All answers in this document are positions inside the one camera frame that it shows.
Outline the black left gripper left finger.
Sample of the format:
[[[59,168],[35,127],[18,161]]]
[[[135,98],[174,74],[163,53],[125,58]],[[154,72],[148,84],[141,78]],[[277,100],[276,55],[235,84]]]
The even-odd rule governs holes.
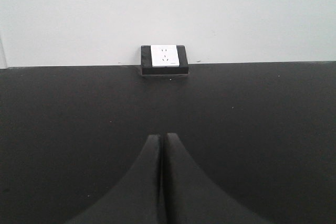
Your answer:
[[[167,223],[162,138],[149,135],[126,174],[96,203],[66,223]]]

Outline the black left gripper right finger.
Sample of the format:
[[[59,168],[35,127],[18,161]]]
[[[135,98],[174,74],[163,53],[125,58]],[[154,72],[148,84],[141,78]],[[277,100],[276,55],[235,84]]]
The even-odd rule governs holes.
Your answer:
[[[168,223],[265,223],[203,172],[176,133],[166,135],[162,155]]]

